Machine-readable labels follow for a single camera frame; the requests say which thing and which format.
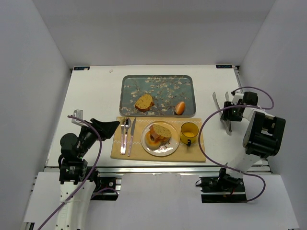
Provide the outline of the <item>metal serving tongs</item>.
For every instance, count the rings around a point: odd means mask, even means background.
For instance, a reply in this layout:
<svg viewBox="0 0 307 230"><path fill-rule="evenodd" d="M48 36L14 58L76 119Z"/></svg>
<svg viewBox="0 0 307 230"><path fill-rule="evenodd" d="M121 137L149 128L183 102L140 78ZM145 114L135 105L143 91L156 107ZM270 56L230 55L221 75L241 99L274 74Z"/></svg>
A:
<svg viewBox="0 0 307 230"><path fill-rule="evenodd" d="M215 103L215 106L218 110L220 110L220 106L218 104L218 101L217 101L217 98L216 98L216 93L213 92L212 94L212 97L213 97L213 101ZM231 130L231 124L230 124L230 121L224 121L224 120L221 120L222 124L224 125L224 128L225 128L225 131L228 135L231 135L232 134L232 130Z"/></svg>

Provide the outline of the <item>orange glazed bagel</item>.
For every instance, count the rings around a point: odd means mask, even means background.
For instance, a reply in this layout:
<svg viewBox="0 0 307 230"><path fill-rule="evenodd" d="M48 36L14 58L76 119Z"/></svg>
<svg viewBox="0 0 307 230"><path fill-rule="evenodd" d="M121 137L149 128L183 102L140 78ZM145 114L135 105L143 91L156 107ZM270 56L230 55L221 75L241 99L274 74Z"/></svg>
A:
<svg viewBox="0 0 307 230"><path fill-rule="evenodd" d="M162 143L162 141L160 139L154 139L153 136L151 135L150 131L148 131L145 134L144 140L145 140L147 147L150 148L150 149L153 149L153 150L159 148L161 143Z"/></svg>

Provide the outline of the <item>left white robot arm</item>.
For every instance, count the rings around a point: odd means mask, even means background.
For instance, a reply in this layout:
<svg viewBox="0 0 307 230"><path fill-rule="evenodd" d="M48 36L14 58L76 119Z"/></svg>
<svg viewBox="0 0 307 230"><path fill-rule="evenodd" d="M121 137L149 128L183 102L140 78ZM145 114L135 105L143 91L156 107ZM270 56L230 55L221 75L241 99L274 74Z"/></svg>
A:
<svg viewBox="0 0 307 230"><path fill-rule="evenodd" d="M94 118L85 122L79 135L65 134L60 140L59 156L60 205L57 230L83 230L92 194L100 185L98 172L89 167L85 154L96 142L110 139L119 121L100 122Z"/></svg>

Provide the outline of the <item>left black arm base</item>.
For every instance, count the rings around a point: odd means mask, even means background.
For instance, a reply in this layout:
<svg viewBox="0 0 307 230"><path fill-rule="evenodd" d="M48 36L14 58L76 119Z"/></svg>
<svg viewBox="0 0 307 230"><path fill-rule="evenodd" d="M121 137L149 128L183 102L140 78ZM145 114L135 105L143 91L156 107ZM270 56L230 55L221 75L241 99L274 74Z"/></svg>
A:
<svg viewBox="0 0 307 230"><path fill-rule="evenodd" d="M91 200L116 201L121 189L121 176L116 173L97 171L96 187Z"/></svg>

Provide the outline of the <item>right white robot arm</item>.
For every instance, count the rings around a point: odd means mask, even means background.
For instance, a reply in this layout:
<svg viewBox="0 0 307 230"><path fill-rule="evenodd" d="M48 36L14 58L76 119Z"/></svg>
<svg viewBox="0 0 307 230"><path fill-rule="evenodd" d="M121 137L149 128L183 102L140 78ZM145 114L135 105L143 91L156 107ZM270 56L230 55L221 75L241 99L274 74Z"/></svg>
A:
<svg viewBox="0 0 307 230"><path fill-rule="evenodd" d="M281 147L286 120L273 116L258 105L258 95L254 92L232 93L233 100L224 102L221 120L227 125L233 122L249 121L242 146L245 149L227 163L225 174L241 179L254 163L269 156L275 156Z"/></svg>

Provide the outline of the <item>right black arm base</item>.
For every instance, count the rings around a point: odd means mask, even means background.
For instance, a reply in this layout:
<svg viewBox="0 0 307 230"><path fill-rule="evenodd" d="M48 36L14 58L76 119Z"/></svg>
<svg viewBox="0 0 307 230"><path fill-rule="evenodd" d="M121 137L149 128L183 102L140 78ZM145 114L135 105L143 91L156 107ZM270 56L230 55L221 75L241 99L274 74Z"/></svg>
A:
<svg viewBox="0 0 307 230"><path fill-rule="evenodd" d="M203 204L244 203L247 200L242 179L232 183L219 177L201 177L195 186L201 189Z"/></svg>

